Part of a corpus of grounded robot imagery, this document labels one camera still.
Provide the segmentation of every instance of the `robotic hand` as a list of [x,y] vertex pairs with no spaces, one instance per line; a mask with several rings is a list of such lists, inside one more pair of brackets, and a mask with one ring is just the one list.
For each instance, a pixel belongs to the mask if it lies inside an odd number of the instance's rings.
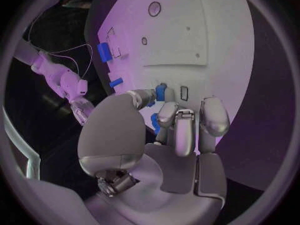
[[61,98],[66,98],[77,121],[83,126],[94,109],[84,98],[88,91],[88,81],[62,64],[53,63],[46,53],[35,50],[21,39],[15,51],[15,58],[31,66],[31,70],[43,75],[49,87]]

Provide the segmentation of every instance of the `dark floor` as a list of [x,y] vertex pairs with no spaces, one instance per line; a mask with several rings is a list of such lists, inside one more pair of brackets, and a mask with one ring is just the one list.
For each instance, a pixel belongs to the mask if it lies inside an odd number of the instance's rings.
[[[85,43],[83,34],[87,14],[88,11],[84,9],[58,6],[52,8],[36,22],[31,40],[36,46],[48,51],[81,45]],[[87,50],[80,48],[65,55],[74,56],[79,61],[82,74],[89,62]],[[59,62],[75,69],[69,60],[62,59]],[[87,79],[87,98],[96,105],[106,97],[106,93],[93,66]],[[5,107],[13,124],[41,156],[41,179],[73,189],[83,199],[94,194],[97,190],[96,181],[87,176],[78,163],[76,151],[81,127],[74,119],[69,105],[48,88],[43,77],[32,73],[29,67],[16,60],[11,65],[5,96]],[[147,139],[152,140],[153,136],[148,134]],[[293,204],[295,188],[299,186],[299,181],[300,179],[294,185],[291,196],[285,199],[284,206]],[[218,225],[227,224],[237,217],[262,193],[229,179],[227,184],[227,203],[215,223]],[[3,180],[0,180],[0,190],[3,195],[0,199],[1,213],[9,214],[14,211],[9,219],[0,218],[3,219],[0,223],[33,224],[28,215],[20,209]],[[283,205],[265,224],[274,224],[278,217],[282,217],[282,207]]]

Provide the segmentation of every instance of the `black background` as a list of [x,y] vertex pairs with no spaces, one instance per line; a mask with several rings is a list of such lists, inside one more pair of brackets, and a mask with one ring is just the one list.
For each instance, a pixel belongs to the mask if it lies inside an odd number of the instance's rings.
[[[8,22],[15,15],[18,7],[25,0],[0,0],[1,20],[0,31],[4,33]],[[299,22],[300,0],[279,0],[282,6],[290,14],[295,23]],[[288,195],[283,199],[273,214],[263,224],[276,224],[299,219],[297,204],[299,201],[298,190],[300,188],[300,176],[294,181]],[[35,224],[32,218],[19,205],[16,198],[6,185],[3,176],[0,177],[0,224]]]

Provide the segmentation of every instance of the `circular hole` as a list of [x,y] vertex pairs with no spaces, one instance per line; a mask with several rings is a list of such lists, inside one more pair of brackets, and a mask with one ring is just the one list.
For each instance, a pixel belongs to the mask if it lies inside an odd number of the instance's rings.
[[152,2],[148,7],[148,12],[151,17],[156,17],[158,14],[160,14],[161,10],[162,6],[158,1]]
[[147,45],[147,43],[148,43],[147,38],[142,37],[142,39],[141,39],[141,44]]

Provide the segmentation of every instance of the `robotic arm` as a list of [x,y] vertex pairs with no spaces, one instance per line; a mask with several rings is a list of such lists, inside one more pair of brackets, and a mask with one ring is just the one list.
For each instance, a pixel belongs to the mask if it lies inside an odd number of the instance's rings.
[[62,64],[53,63],[46,53],[38,52],[28,42],[21,39],[14,57],[31,66],[36,74],[43,75],[49,87],[61,98],[66,98],[77,121],[83,126],[94,109],[84,98],[88,91],[88,81]]

